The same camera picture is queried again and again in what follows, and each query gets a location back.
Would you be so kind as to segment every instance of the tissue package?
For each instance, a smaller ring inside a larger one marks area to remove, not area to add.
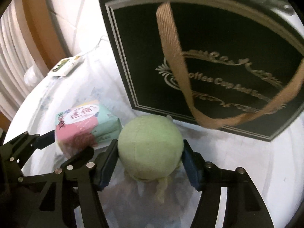
[[[56,115],[55,139],[67,158],[86,147],[117,139],[122,126],[99,101],[91,101]]]

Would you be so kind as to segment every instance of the curtain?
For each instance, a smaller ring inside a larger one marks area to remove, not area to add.
[[[32,90],[25,84],[24,75],[33,65],[35,62],[22,37],[13,0],[0,20],[0,111],[10,121]]]

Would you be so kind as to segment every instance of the tan rope handle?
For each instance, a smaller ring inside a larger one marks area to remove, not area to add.
[[[300,91],[304,81],[304,59],[302,59],[295,75],[287,86],[282,89],[263,109],[257,113],[243,113],[235,117],[225,119],[213,119],[194,107],[191,84],[188,77],[188,69],[182,54],[178,33],[174,22],[170,3],[161,4],[156,11],[159,35],[164,56],[169,63],[172,73],[186,99],[186,103],[197,121],[205,128],[220,128],[224,125],[235,126],[243,122],[252,121],[265,113],[278,109],[281,105],[291,101]]]

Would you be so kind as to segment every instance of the green ball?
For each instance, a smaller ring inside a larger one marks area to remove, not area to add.
[[[180,162],[183,137],[176,125],[158,115],[130,121],[118,137],[118,153],[126,171],[135,179],[169,176]]]

